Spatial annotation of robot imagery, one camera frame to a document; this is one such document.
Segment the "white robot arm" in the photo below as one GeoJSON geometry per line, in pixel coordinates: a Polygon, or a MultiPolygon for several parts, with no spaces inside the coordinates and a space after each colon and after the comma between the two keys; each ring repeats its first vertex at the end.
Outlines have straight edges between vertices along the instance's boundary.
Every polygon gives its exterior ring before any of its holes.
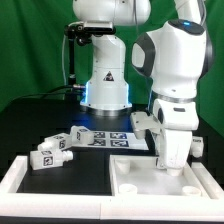
{"type": "MultiPolygon", "coordinates": [[[[192,132],[199,124],[197,81],[211,57],[204,1],[174,0],[178,17],[141,34],[132,47],[132,66],[152,79],[148,110],[131,115],[133,131],[139,139],[146,131],[152,133],[159,153],[157,166],[169,172],[185,166],[192,132]]],[[[115,28],[145,23],[149,0],[73,0],[73,11],[80,22],[78,43],[93,44],[92,77],[82,107],[99,115],[130,109],[125,45],[115,36],[115,28]]]]}

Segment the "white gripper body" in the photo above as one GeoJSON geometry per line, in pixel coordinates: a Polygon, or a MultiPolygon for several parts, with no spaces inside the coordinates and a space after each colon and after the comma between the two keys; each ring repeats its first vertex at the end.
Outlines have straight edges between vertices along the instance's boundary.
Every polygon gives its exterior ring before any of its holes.
{"type": "Polygon", "coordinates": [[[169,171],[181,170],[185,166],[192,132],[199,125],[194,102],[173,103],[156,99],[150,115],[133,112],[130,120],[137,139],[143,139],[147,130],[154,135],[160,166],[169,171]]]}

